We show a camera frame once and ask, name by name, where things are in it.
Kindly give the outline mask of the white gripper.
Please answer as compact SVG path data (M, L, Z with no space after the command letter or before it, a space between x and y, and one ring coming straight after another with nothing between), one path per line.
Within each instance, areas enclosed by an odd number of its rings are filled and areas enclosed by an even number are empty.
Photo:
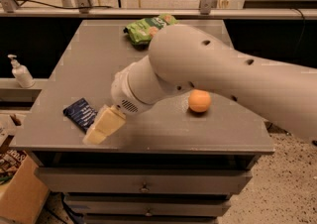
M132 63L115 74L110 91L113 105L104 105L98 111L93 124L96 130L87 131L83 138L84 144L101 144L106 139L105 135L113 134L126 123L126 115L138 115L152 108L152 105L140 101L130 88L129 73L133 66Z

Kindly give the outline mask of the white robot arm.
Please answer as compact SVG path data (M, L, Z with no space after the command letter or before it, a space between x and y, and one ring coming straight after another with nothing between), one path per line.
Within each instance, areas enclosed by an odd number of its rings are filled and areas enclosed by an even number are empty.
M317 138L316 69L246 55L197 28L176 24L157 31L148 54L115 74L112 105L100 109L83 142L100 144L129 115L191 89L233 99L307 142Z

